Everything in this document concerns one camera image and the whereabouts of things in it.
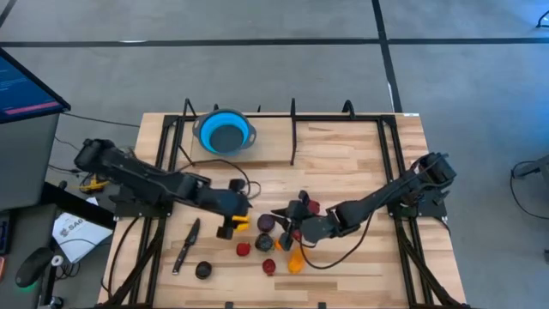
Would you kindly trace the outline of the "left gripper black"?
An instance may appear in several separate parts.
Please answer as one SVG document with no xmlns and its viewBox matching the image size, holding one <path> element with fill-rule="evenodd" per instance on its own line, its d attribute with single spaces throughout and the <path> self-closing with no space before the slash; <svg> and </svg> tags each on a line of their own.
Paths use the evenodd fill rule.
<svg viewBox="0 0 549 309">
<path fill-rule="evenodd" d="M 235 231 L 232 226 L 234 215 L 249 214 L 250 200 L 243 193 L 244 186 L 243 179 L 231 179 L 227 189 L 213 189 L 206 185 L 197 191 L 196 204 L 199 208 L 221 215 L 224 219 L 216 233 L 219 239 L 232 239 Z"/>
</svg>

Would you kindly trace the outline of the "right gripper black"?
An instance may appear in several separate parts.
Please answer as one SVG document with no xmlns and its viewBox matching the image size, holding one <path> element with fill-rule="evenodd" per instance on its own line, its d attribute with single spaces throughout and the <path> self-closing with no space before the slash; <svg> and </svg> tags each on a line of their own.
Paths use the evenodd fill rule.
<svg viewBox="0 0 549 309">
<path fill-rule="evenodd" d="M 321 239 L 334 238 L 339 233 L 339 222 L 334 214 L 314 215 L 307 204 L 310 201 L 306 191 L 300 191 L 297 200 L 291 200 L 283 209 L 273 209 L 272 214 L 278 215 L 276 222 L 284 230 L 279 241 L 284 251 L 289 251 L 295 240 L 292 237 L 294 230 L 301 232 L 301 240 L 317 243 Z"/>
</svg>

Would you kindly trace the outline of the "purple round fruit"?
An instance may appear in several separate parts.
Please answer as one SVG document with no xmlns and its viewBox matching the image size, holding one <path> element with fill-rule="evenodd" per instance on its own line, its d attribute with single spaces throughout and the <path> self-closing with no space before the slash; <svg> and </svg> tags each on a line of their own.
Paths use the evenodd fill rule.
<svg viewBox="0 0 549 309">
<path fill-rule="evenodd" d="M 275 219 L 272 215 L 262 214 L 258 217 L 256 225 L 262 233 L 270 233 L 275 228 Z"/>
</svg>

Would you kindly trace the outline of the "large orange yellow fruit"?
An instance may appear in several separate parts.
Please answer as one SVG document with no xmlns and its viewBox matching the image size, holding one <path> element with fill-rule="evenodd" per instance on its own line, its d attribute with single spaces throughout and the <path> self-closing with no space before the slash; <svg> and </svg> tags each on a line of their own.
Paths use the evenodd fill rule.
<svg viewBox="0 0 549 309">
<path fill-rule="evenodd" d="M 294 248 L 287 262 L 288 272 L 292 275 L 297 275 L 305 268 L 305 265 L 306 261 L 300 248 Z"/>
</svg>

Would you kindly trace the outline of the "dark avocado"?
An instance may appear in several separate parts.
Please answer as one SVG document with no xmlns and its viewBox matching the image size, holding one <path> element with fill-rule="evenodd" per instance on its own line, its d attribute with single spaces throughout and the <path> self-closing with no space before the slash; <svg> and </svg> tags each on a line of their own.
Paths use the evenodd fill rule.
<svg viewBox="0 0 549 309">
<path fill-rule="evenodd" d="M 196 266 L 195 276 L 200 280 L 208 279 L 212 274 L 213 266 L 210 262 L 201 261 Z"/>
</svg>

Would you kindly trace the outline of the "black handled kitchen knife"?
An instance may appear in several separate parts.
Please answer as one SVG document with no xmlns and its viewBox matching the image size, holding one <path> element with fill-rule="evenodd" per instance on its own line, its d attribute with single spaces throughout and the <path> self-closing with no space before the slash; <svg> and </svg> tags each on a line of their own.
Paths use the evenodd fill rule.
<svg viewBox="0 0 549 309">
<path fill-rule="evenodd" d="M 184 240 L 184 245 L 181 248 L 178 257 L 173 265 L 172 268 L 172 274 L 177 275 L 181 269 L 182 264 L 184 263 L 184 260 L 190 250 L 190 248 L 196 243 L 199 230 L 201 226 L 201 220 L 199 218 L 196 218 L 193 225 L 191 226 L 191 229 L 187 235 L 187 237 Z"/>
</svg>

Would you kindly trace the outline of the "blue collapsible bowl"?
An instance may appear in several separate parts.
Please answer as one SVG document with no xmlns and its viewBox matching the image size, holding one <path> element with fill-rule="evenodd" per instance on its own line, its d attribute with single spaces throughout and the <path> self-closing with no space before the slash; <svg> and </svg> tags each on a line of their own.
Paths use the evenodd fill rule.
<svg viewBox="0 0 549 309">
<path fill-rule="evenodd" d="M 192 133 L 203 149 L 213 155 L 237 155 L 250 148 L 256 138 L 256 128 L 241 112 L 217 109 L 199 116 Z"/>
</svg>

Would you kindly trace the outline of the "yellow tool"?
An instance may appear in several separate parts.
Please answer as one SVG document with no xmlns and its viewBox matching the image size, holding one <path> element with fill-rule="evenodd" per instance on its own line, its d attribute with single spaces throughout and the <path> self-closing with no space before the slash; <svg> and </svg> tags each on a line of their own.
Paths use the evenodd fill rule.
<svg viewBox="0 0 549 309">
<path fill-rule="evenodd" d="M 108 180 L 101 178 L 97 174 L 90 173 L 84 177 L 79 184 L 78 189 L 81 193 L 93 194 L 96 192 L 102 192 L 109 184 L 110 182 Z"/>
</svg>

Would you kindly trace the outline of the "white paper booklet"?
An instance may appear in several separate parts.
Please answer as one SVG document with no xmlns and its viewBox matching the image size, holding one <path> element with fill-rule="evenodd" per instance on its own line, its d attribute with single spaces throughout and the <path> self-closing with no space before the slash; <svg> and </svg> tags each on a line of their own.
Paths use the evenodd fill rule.
<svg viewBox="0 0 549 309">
<path fill-rule="evenodd" d="M 55 221 L 52 237 L 65 257 L 78 263 L 103 240 L 112 235 L 112 230 L 86 221 L 78 216 L 62 213 Z"/>
</svg>

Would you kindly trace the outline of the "dark desk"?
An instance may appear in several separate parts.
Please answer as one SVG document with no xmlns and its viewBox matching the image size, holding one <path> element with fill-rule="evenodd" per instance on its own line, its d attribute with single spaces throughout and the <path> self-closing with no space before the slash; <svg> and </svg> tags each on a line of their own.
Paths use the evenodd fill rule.
<svg viewBox="0 0 549 309">
<path fill-rule="evenodd" d="M 91 223 L 113 229 L 113 213 L 73 195 L 55 185 L 44 183 L 38 203 L 9 212 L 11 228 L 9 250 L 3 255 L 3 276 L 0 279 L 0 309 L 36 309 L 49 306 L 57 271 L 47 266 L 30 286 L 16 285 L 16 272 L 36 249 L 55 247 L 51 232 L 59 210 L 76 215 Z"/>
</svg>

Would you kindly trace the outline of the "computer monitor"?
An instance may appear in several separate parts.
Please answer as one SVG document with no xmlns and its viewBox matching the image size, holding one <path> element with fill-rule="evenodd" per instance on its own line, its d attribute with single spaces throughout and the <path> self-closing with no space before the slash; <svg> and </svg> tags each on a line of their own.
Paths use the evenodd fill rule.
<svg viewBox="0 0 549 309">
<path fill-rule="evenodd" d="M 0 124 L 70 110 L 63 97 L 0 47 Z"/>
</svg>

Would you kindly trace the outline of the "black metal bracket stand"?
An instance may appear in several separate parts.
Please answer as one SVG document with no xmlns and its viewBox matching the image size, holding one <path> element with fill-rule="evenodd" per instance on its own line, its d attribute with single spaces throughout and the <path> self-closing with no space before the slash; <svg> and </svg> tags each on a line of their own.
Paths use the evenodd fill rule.
<svg viewBox="0 0 549 309">
<path fill-rule="evenodd" d="M 291 154 L 290 165 L 294 166 L 295 156 L 297 153 L 297 113 L 296 113 L 295 98 L 291 99 L 290 116 L 291 116 L 291 123 L 292 123 L 292 154 Z"/>
<path fill-rule="evenodd" d="M 181 123 L 181 128 L 178 130 L 178 132 L 180 132 L 181 134 L 184 133 L 184 125 L 186 123 L 186 119 L 187 119 L 187 114 L 188 114 L 188 110 L 191 111 L 191 114 L 195 117 L 196 116 L 196 112 L 194 110 L 194 107 L 193 105 L 191 104 L 190 102 L 190 99 L 189 98 L 186 98 L 184 100 L 184 109 L 183 109 L 183 114 L 182 116 L 180 117 L 180 120 L 179 122 Z M 190 156 L 188 155 L 188 153 L 186 152 L 186 150 L 184 149 L 184 146 L 182 143 L 180 143 L 178 145 L 179 147 L 179 150 L 183 153 L 185 159 L 188 161 L 189 165 L 191 167 L 194 166 L 194 161 L 190 158 Z"/>
</svg>

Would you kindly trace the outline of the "black metal table frame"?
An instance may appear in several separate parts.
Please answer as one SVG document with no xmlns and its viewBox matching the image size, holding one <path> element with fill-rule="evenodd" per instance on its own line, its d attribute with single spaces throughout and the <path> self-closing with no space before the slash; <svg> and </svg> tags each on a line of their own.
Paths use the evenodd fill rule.
<svg viewBox="0 0 549 309">
<path fill-rule="evenodd" d="M 182 113 L 145 114 L 136 156 L 169 172 L 209 178 L 215 188 L 244 179 L 250 228 L 219 239 L 222 216 L 182 203 L 173 203 L 164 218 L 117 217 L 105 272 L 108 289 L 94 309 L 469 309 L 444 228 L 428 217 L 392 216 L 387 205 L 342 238 L 316 244 L 295 240 L 289 251 L 257 250 L 258 217 L 285 208 L 300 191 L 319 202 L 319 215 L 325 215 L 337 203 L 362 199 L 398 179 L 430 153 L 417 116 L 296 113 L 294 166 L 290 111 L 251 114 L 257 132 L 253 147 L 223 160 L 201 148 L 192 133 L 204 114 L 188 112 L 183 134 L 178 132 Z M 173 275 L 196 218 L 201 220 L 196 243 Z M 246 257 L 236 253 L 241 242 L 251 245 Z M 306 265 L 292 275 L 287 262 L 296 247 Z M 262 271 L 268 258 L 276 263 L 272 276 Z M 213 266 L 206 280 L 195 276 L 201 261 Z"/>
</svg>

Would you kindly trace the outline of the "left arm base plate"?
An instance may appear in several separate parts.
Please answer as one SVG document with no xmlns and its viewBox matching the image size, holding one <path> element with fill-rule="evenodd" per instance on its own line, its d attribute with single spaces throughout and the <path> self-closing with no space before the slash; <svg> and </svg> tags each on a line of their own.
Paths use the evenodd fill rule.
<svg viewBox="0 0 549 309">
<path fill-rule="evenodd" d="M 154 186 L 121 185 L 119 192 L 109 196 L 115 203 L 117 217 L 164 218 L 172 212 L 173 200 Z"/>
</svg>

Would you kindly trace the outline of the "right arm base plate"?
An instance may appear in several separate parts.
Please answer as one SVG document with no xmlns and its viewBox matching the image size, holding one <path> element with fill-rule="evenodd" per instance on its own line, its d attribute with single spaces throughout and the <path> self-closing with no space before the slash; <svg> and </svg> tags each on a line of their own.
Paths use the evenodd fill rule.
<svg viewBox="0 0 549 309">
<path fill-rule="evenodd" d="M 447 215 L 444 200 L 448 195 L 449 191 L 427 188 L 389 200 L 387 206 L 390 214 L 395 217 L 435 217 L 442 219 Z"/>
</svg>

